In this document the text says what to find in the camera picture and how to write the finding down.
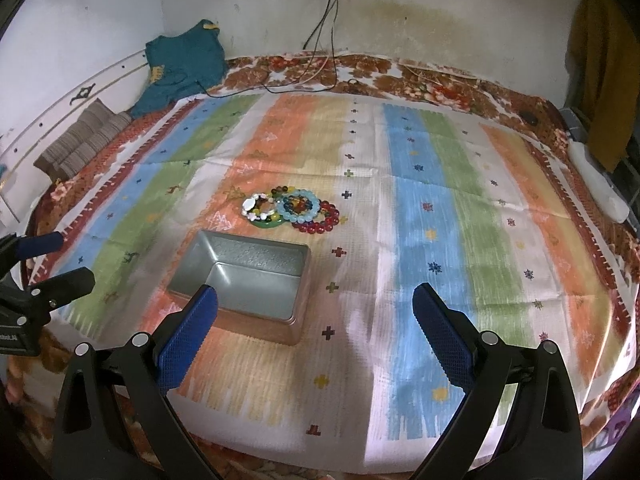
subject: bed sheet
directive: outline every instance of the bed sheet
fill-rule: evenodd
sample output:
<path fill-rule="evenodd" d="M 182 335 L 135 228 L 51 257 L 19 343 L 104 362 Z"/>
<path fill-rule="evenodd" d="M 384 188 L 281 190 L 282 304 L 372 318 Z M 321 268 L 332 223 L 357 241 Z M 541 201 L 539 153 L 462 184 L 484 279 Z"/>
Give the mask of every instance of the bed sheet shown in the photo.
<path fill-rule="evenodd" d="M 60 221 L 63 251 L 35 263 L 34 281 L 78 265 L 96 273 L 94 293 L 51 326 L 63 347 L 153 330 L 177 308 L 164 288 L 198 229 L 312 250 L 302 341 L 213 329 L 172 393 L 204 440 L 322 470 L 415 468 L 462 399 L 413 318 L 421 282 L 507 343 L 556 341 L 580 408 L 635 362 L 633 298 L 570 172 L 496 123 L 368 96 L 258 92 L 183 102 L 121 148 Z M 283 184 L 338 205 L 341 224 L 311 236 L 239 215 L 247 194 Z"/>

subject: pile of bracelets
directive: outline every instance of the pile of bracelets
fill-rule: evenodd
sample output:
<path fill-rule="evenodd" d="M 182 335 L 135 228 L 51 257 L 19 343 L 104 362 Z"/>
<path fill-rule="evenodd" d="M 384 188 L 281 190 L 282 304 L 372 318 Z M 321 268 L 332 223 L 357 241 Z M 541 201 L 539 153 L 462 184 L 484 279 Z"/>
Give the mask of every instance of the pile of bracelets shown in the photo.
<path fill-rule="evenodd" d="M 261 228 L 290 222 L 302 233 L 330 232 L 340 223 L 340 211 L 314 193 L 293 186 L 278 186 L 270 193 L 254 193 L 242 202 L 242 216 Z"/>

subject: blue gripper pad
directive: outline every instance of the blue gripper pad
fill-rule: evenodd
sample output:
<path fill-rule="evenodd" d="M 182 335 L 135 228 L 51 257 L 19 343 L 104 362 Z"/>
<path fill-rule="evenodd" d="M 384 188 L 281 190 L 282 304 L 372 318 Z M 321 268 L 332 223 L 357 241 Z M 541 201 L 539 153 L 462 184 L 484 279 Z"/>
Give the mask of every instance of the blue gripper pad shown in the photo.
<path fill-rule="evenodd" d="M 203 285 L 181 312 L 166 316 L 154 332 L 157 344 L 156 333 L 162 334 L 163 330 L 173 329 L 175 326 L 167 335 L 166 342 L 156 358 L 156 382 L 163 396 L 168 390 L 177 388 L 182 383 L 217 314 L 216 291 L 209 285 Z"/>
<path fill-rule="evenodd" d="M 475 330 L 472 323 L 461 312 L 449 310 L 428 283 L 415 288 L 413 304 L 415 319 L 449 378 L 449 382 L 462 388 L 465 393 L 469 393 L 475 382 L 473 354 L 454 328 L 448 315 L 462 316 Z"/>
<path fill-rule="evenodd" d="M 43 254 L 55 253 L 62 248 L 65 239 L 57 231 L 47 235 L 19 238 L 15 249 L 15 257 L 20 262 L 27 258 L 35 258 Z"/>

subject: red beaded bracelet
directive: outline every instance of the red beaded bracelet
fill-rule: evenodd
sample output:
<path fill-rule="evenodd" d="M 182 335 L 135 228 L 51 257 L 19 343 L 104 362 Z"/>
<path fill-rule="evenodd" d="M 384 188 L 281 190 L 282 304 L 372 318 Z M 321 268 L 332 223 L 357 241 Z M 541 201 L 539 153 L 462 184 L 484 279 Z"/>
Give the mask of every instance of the red beaded bracelet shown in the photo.
<path fill-rule="evenodd" d="M 301 233 L 309 233 L 310 235 L 318 233 L 321 235 L 325 231 L 333 231 L 334 226 L 340 223 L 340 211 L 334 204 L 329 204 L 327 200 L 320 203 L 320 211 L 318 214 L 324 215 L 324 220 L 320 222 L 304 222 L 302 224 L 292 223 L 294 229 Z"/>

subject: silver screw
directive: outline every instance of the silver screw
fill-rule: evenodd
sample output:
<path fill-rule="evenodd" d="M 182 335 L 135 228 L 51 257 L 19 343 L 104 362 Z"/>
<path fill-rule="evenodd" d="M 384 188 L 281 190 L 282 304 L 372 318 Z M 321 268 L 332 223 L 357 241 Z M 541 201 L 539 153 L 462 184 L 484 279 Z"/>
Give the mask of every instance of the silver screw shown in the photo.
<path fill-rule="evenodd" d="M 147 341 L 149 341 L 149 334 L 147 334 L 146 332 L 137 333 L 131 340 L 133 346 L 144 346 L 146 345 Z"/>
<path fill-rule="evenodd" d="M 548 354 L 555 354 L 558 351 L 558 345 L 553 341 L 549 341 L 549 339 L 542 343 L 542 348 L 544 348 Z"/>
<path fill-rule="evenodd" d="M 484 341 L 488 345 L 495 345 L 498 343 L 498 341 L 500 341 L 498 339 L 498 336 L 495 335 L 495 333 L 491 332 L 490 330 L 487 330 L 486 332 L 482 332 L 481 337 L 482 337 L 482 341 Z"/>
<path fill-rule="evenodd" d="M 76 355 L 84 355 L 89 351 L 89 345 L 87 343 L 80 343 L 76 346 Z"/>

